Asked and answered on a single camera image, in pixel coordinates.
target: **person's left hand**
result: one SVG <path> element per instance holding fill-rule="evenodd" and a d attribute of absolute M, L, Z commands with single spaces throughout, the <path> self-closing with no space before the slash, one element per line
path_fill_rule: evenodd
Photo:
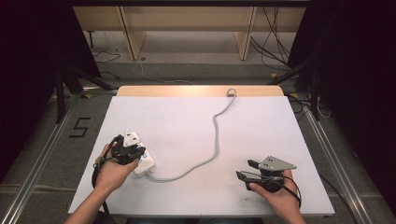
<path fill-rule="evenodd" d="M 108 144 L 105 145 L 101 156 L 96 159 L 96 163 L 98 163 L 100 158 L 104 156 L 107 147 Z M 118 189 L 125 182 L 126 177 L 132 172 L 132 170 L 137 167 L 138 163 L 138 159 L 126 165 L 120 165 L 111 160 L 106 161 L 99 170 L 95 188 L 108 190 L 110 192 Z"/>

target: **hand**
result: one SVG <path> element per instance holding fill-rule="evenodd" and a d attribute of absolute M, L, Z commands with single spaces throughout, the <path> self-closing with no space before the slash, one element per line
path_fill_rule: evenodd
<path fill-rule="evenodd" d="M 108 144 L 103 149 L 101 156 L 96 159 L 96 163 L 99 162 L 100 158 L 105 155 L 107 148 Z M 132 170 L 137 167 L 138 163 L 138 159 L 126 165 L 120 165 L 111 160 L 106 161 L 99 170 L 95 188 L 103 189 L 110 192 L 118 189 L 125 182 L 125 179 L 132 172 Z"/>
<path fill-rule="evenodd" d="M 293 179 L 291 170 L 285 170 L 283 172 L 283 176 Z M 284 178 L 284 185 L 296 193 L 297 187 L 291 180 Z M 271 204 L 271 207 L 274 209 L 275 213 L 287 223 L 305 223 L 303 216 L 300 213 L 297 200 L 285 189 L 271 193 L 254 183 L 250 183 L 249 186 L 256 193 L 260 194 L 269 204 Z"/>

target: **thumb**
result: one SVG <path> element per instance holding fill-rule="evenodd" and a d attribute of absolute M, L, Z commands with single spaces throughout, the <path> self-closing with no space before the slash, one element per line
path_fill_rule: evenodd
<path fill-rule="evenodd" d="M 260 194 L 262 197 L 266 197 L 266 195 L 269 193 L 266 189 L 264 189 L 262 186 L 259 186 L 255 183 L 250 183 L 248 185 L 251 189 L 253 189 L 256 193 Z"/>

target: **white tabletop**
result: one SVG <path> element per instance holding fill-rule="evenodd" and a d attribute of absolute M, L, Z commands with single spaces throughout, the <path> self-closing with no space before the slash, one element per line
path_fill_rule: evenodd
<path fill-rule="evenodd" d="M 156 162 L 157 177 L 179 175 L 215 150 L 213 115 L 226 97 L 113 97 L 69 213 L 92 191 L 93 162 L 119 133 L 136 132 Z M 332 215 L 329 197 L 284 96 L 237 97 L 218 117 L 219 155 L 185 177 L 156 183 L 131 174 L 106 200 L 110 213 L 128 217 L 265 217 L 270 205 L 247 191 L 235 171 L 259 171 L 248 160 L 272 155 L 297 166 L 303 215 Z"/>

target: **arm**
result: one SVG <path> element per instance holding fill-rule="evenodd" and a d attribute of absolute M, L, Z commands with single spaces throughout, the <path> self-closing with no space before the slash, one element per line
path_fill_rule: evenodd
<path fill-rule="evenodd" d="M 292 178 L 291 171 L 285 170 L 284 176 Z M 285 178 L 284 185 L 291 189 L 293 192 L 297 191 L 296 186 L 291 180 Z M 297 200 L 288 193 L 285 189 L 278 192 L 271 193 L 262 188 L 261 186 L 250 183 L 249 186 L 258 194 L 260 194 L 274 209 L 275 213 L 281 217 L 288 224 L 301 224 L 305 223 L 303 216 L 300 213 L 300 208 Z"/>
<path fill-rule="evenodd" d="M 65 223 L 92 223 L 106 198 L 114 190 L 121 187 L 126 177 L 137 167 L 137 164 L 138 160 L 126 165 L 106 161 L 99 171 L 96 187 Z"/>

